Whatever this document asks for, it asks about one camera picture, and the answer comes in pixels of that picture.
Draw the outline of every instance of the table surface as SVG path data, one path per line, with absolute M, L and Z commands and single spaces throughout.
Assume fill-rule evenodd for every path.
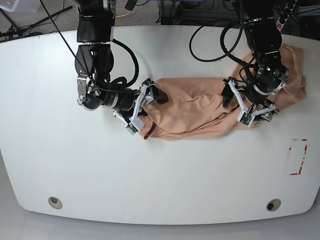
M 228 77 L 235 63 L 196 61 L 194 26 L 116 27 L 146 79 Z M 220 56 L 221 28 L 205 27 L 193 49 Z M 230 47 L 238 30 L 226 37 Z M 76 52 L 76 32 L 64 32 Z M 251 221 L 304 213 L 320 186 L 320 42 L 283 36 L 304 50 L 307 99 L 252 130 L 211 139 L 165 141 L 131 136 L 112 110 L 77 104 L 74 59 L 58 34 L 0 44 L 0 149 L 19 204 L 62 217 L 130 224 L 192 225 Z M 243 36 L 234 54 L 249 51 Z M 131 79 L 129 55 L 112 43 L 111 78 Z M 308 139 L 303 170 L 298 171 Z M 292 146 L 294 154 L 289 155 Z M 62 209 L 48 204 L 62 201 Z M 269 201 L 280 199 L 277 211 Z

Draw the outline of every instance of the power strip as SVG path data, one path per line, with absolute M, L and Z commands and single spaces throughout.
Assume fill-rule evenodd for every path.
M 288 4 L 285 6 L 282 14 L 280 15 L 280 18 L 276 22 L 276 28 L 281 32 L 284 28 L 286 22 L 289 19 L 289 15 L 292 14 L 292 12 L 295 9 L 295 6 L 297 5 L 298 0 L 289 0 Z

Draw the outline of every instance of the crumpled garment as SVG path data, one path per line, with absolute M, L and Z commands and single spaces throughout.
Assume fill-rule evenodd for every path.
M 282 45 L 279 51 L 282 65 L 289 69 L 289 78 L 285 87 L 275 95 L 270 95 L 268 99 L 281 111 L 306 98 L 306 79 L 302 75 L 303 50 Z M 249 62 L 251 58 L 252 53 L 249 53 L 243 60 Z M 240 79 L 241 67 L 238 64 L 230 76 Z M 139 134 L 144 139 L 153 137 L 178 140 L 216 138 L 233 129 L 253 128 L 257 121 L 250 127 L 237 122 L 241 109 L 235 97 L 228 108 L 223 108 L 223 79 L 228 77 L 177 77 L 157 80 L 156 87 L 167 94 L 169 102 L 158 105 L 153 101 L 143 106 L 148 116 L 140 117 L 144 127 Z M 245 97 L 243 101 L 247 107 L 251 105 Z

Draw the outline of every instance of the metal grommet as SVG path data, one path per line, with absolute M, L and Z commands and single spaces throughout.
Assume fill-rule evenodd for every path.
M 281 205 L 280 199 L 273 199 L 270 202 L 268 202 L 268 204 L 266 205 L 266 209 L 269 212 L 274 212 L 274 211 L 278 210 L 280 205 Z
M 54 196 L 49 197 L 48 202 L 49 202 L 50 206 L 53 207 L 54 209 L 61 209 L 62 208 L 62 202 Z

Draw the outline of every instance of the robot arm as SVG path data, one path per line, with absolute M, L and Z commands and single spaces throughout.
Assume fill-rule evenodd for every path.
M 256 63 L 248 64 L 230 55 L 231 59 L 242 65 L 246 78 L 244 82 L 232 77 L 225 79 L 225 88 L 221 95 L 225 108 L 228 107 L 233 96 L 236 96 L 242 109 L 237 120 L 248 127 L 253 121 L 270 122 L 273 114 L 278 113 L 275 104 L 267 98 L 283 88 L 288 81 L 289 70 L 281 63 L 279 48 L 282 44 L 282 36 L 273 19 L 273 4 L 270 0 L 235 0 L 233 2 L 238 16 L 243 18 L 247 43 Z M 255 75 L 251 73 L 250 68 L 254 70 Z M 252 103 L 250 107 L 245 107 L 239 93 L 244 94 Z
M 75 68 L 78 73 L 78 102 L 88 110 L 94 110 L 101 105 L 108 106 L 114 115 L 126 123 L 132 133 L 141 127 L 137 113 L 142 114 L 143 104 L 158 99 L 158 104 L 164 104 L 168 97 L 164 92 L 156 89 L 149 79 L 138 90 L 129 87 L 135 83 L 139 74 L 139 65 L 134 53 L 123 43 L 113 38 L 115 25 L 116 0 L 71 0 L 78 5 L 79 25 L 77 41 L 83 43 L 76 54 Z M 137 0 L 129 0 L 126 9 L 131 11 Z M 223 106 L 228 107 L 231 99 L 236 96 L 242 109 L 238 121 L 247 126 L 253 121 L 271 121 L 278 110 L 267 97 L 283 88 L 288 81 L 288 69 L 281 64 L 279 48 L 282 37 L 276 27 L 272 0 L 232 0 L 232 4 L 243 25 L 247 43 L 252 50 L 255 64 L 246 63 L 232 54 L 228 57 L 242 65 L 246 78 L 243 81 L 229 77 L 225 79 L 222 92 Z M 221 47 L 224 36 L 234 24 L 228 25 L 221 34 Z M 135 74 L 131 81 L 125 77 L 110 79 L 110 72 L 114 65 L 111 51 L 113 42 L 125 48 L 132 57 Z M 252 103 L 246 107 L 241 95 Z
M 83 43 L 79 45 L 75 59 L 78 103 L 87 110 L 95 110 L 101 105 L 110 107 L 113 115 L 121 119 L 130 133 L 134 134 L 144 126 L 138 118 L 144 113 L 142 106 L 153 100 L 160 105 L 164 104 L 168 97 L 157 89 L 150 79 L 147 79 L 140 89 L 129 88 L 138 78 L 139 65 L 130 48 L 113 38 L 115 0 L 72 2 L 78 5 L 79 11 L 77 42 Z M 114 57 L 109 42 L 119 45 L 131 55 L 135 66 L 131 81 L 128 82 L 125 77 L 111 80 Z

